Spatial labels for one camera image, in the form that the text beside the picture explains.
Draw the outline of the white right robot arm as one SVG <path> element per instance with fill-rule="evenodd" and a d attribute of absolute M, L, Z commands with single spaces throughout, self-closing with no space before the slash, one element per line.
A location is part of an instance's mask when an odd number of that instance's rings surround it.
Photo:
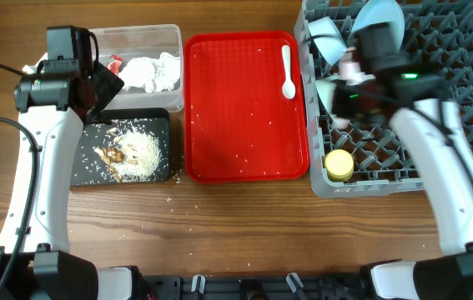
<path fill-rule="evenodd" d="M 435 259 L 375 264 L 371 288 L 383 299 L 473 299 L 473 153 L 459 105 L 437 71 L 399 50 L 389 23 L 363 27 L 354 38 L 330 110 L 393 130 L 423 182 L 442 251 Z"/>

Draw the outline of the light blue bowl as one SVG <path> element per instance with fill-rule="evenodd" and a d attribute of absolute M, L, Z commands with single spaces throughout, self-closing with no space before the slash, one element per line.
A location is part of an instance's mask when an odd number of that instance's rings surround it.
<path fill-rule="evenodd" d="M 310 22 L 309 33 L 315 46 L 329 65 L 335 65 L 345 54 L 344 39 L 331 18 L 323 17 Z"/>

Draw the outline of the white plastic fork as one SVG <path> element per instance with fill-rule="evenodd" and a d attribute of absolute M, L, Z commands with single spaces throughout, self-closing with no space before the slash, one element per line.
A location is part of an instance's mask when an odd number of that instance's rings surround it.
<path fill-rule="evenodd" d="M 326 110 L 333 122 L 333 128 L 345 129 L 350 123 L 348 119 L 340 117 L 340 115 L 334 111 L 335 104 L 341 104 L 344 101 L 344 92 L 340 90 L 340 84 L 346 83 L 348 86 L 358 86 L 370 80 L 375 80 L 375 76 L 363 72 L 358 62 L 352 61 L 350 58 L 342 58 L 340 60 L 339 76 L 332 81 L 335 85 L 334 93 L 329 103 L 326 105 Z"/>

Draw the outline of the green bowl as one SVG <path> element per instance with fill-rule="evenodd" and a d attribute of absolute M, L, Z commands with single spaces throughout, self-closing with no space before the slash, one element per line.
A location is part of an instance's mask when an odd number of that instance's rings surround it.
<path fill-rule="evenodd" d="M 327 114 L 332 120 L 335 120 L 336 115 L 332 113 L 332 108 L 336 84 L 326 79 L 320 79 L 315 82 L 315 87 L 319 97 L 320 114 Z"/>

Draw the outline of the yellow plastic cup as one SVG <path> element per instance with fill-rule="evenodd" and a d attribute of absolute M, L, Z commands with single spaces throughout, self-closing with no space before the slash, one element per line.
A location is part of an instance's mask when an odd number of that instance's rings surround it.
<path fill-rule="evenodd" d="M 345 182 L 353 175 L 355 161 L 349 152 L 343 149 L 336 149 L 324 157 L 324 168 L 329 180 Z"/>

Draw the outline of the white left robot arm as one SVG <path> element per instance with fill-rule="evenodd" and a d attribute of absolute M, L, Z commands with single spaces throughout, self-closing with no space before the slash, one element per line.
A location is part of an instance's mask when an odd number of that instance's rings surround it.
<path fill-rule="evenodd" d="M 70 252 L 68 193 L 84 128 L 123 82 L 98 60 L 95 34 L 49 27 L 48 56 L 14 91 L 20 132 L 8 215 L 0 232 L 0 299 L 138 299 L 135 267 L 98 268 Z"/>

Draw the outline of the white tissue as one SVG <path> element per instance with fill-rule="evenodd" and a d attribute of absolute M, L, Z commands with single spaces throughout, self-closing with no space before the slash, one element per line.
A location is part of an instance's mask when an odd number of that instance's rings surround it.
<path fill-rule="evenodd" d="M 135 57 L 129 60 L 118 77 L 123 89 L 140 88 L 146 93 L 173 91 L 181 76 L 180 58 L 162 52 L 159 58 Z"/>

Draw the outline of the light blue plate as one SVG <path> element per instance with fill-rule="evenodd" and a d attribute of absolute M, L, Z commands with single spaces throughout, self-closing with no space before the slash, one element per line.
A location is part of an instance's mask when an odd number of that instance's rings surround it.
<path fill-rule="evenodd" d="M 362 28 L 377 23 L 390 23 L 397 43 L 402 43 L 405 34 L 405 17 L 395 0 L 369 0 L 359 11 L 351 29 L 356 33 Z"/>

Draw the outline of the red snack wrapper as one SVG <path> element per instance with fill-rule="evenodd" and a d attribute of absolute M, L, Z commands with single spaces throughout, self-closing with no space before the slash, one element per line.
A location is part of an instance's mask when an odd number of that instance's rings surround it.
<path fill-rule="evenodd" d="M 111 71 L 114 75 L 118 76 L 119 70 L 123 64 L 123 59 L 115 54 L 112 54 L 107 62 L 106 68 Z"/>

